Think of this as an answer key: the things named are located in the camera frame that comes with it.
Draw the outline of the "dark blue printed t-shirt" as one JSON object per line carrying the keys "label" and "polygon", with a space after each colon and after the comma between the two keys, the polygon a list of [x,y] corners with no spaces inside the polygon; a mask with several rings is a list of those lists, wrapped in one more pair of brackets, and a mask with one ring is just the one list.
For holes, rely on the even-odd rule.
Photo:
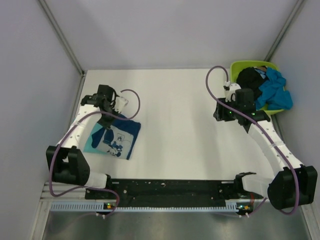
{"label": "dark blue printed t-shirt", "polygon": [[141,123],[134,120],[114,120],[110,128],[101,129],[98,154],[129,160],[140,130]]}

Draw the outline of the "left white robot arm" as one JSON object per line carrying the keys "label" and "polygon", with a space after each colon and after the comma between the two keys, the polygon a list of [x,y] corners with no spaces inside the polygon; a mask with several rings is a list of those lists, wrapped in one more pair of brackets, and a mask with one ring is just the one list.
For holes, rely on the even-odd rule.
{"label": "left white robot arm", "polygon": [[114,191],[109,176],[97,173],[83,155],[87,140],[96,124],[104,130],[109,129],[118,113],[116,91],[108,85],[99,85],[97,93],[86,95],[80,102],[75,120],[68,132],[57,145],[49,146],[46,159],[49,167],[50,181],[75,186],[96,188],[102,198],[109,198]]}

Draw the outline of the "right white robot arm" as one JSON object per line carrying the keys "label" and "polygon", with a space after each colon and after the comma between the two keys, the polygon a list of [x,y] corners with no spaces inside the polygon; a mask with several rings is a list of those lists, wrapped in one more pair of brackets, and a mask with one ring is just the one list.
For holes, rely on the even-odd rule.
{"label": "right white robot arm", "polygon": [[318,173],[313,166],[305,166],[277,134],[264,110],[256,110],[254,93],[233,83],[224,87],[225,96],[218,98],[213,114],[217,121],[234,121],[244,128],[257,143],[268,160],[273,177],[254,172],[239,173],[233,192],[245,198],[251,192],[268,198],[277,210],[308,205],[314,201]]}

